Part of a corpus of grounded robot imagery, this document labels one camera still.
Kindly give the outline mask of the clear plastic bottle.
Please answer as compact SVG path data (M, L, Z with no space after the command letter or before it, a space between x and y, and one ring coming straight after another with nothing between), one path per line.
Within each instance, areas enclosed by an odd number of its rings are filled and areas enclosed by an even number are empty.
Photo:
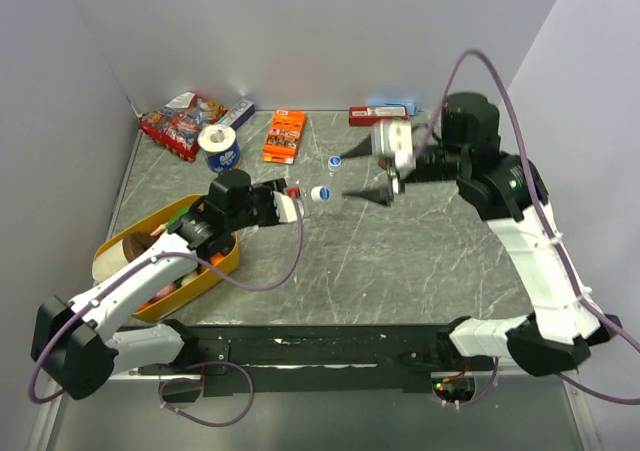
M330 176L334 176L342 165L340 156L330 156L327 160L327 169Z
M328 185L301 189L302 212L305 217L325 213L338 206L338 197Z

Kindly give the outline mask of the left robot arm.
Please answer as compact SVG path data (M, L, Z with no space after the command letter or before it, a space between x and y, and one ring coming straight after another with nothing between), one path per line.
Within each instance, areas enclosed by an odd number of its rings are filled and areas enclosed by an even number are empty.
M72 398L83 399L112 375L148 365L177 373L198 360L198 339L179 322L122 331L125 321L165 286L215 254L233 248L235 232L301 222L297 196L283 179L254 184L236 169L218 175L141 256L68 302L56 296L38 309L31 357Z

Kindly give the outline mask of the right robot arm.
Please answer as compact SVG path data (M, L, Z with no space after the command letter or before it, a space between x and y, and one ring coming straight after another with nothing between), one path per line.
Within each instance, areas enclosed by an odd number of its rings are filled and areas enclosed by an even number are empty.
M385 168L387 183L363 189L356 197L390 205L408 183L456 183L508 253L532 305L528 315L480 320L463 317L446 328L437 357L446 368L461 368L471 357L510 358L532 376L577 368L591 347L615 333L589 312L594 302L577 297L555 248L553 210L547 189L534 165L500 148L498 108L478 93L446 97L440 112L440 135L424 154L413 156L414 126L398 116L385 116L369 137L341 159L374 156ZM533 182L528 184L525 170Z

